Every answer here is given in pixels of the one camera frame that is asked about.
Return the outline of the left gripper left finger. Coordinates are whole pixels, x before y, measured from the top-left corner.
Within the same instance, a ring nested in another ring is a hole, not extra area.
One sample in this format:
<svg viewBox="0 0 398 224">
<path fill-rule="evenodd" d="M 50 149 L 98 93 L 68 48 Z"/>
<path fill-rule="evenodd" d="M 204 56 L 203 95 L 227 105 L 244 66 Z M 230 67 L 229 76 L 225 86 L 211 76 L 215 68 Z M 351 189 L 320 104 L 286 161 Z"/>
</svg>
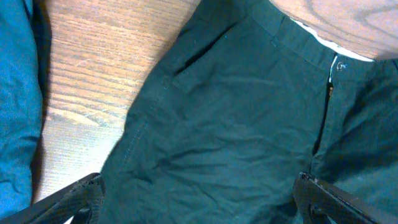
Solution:
<svg viewBox="0 0 398 224">
<path fill-rule="evenodd" d="M 38 201 L 1 224 L 95 224 L 100 216 L 106 188 L 101 174 L 92 173 Z"/>
</svg>

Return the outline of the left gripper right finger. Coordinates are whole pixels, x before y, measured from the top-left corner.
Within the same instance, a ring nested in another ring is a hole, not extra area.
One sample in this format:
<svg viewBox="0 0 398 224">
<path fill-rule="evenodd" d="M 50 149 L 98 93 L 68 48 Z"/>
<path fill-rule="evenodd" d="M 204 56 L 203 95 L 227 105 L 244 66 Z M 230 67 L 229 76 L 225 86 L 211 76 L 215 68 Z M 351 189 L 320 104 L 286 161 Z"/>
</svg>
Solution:
<svg viewBox="0 0 398 224">
<path fill-rule="evenodd" d="M 294 200 L 304 224 L 390 224 L 397 217 L 364 203 L 340 188 L 306 172 L 293 186 Z"/>
</svg>

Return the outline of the black shorts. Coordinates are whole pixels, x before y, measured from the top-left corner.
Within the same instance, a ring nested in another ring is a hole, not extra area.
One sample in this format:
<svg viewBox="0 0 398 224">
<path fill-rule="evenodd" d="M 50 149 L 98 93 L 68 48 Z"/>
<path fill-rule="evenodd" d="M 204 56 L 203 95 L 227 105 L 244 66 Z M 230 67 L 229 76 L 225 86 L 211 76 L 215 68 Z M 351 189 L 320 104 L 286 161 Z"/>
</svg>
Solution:
<svg viewBox="0 0 398 224">
<path fill-rule="evenodd" d="M 397 213 L 397 60 L 269 1 L 202 1 L 128 111 L 99 222 L 301 223 L 301 171 Z"/>
</svg>

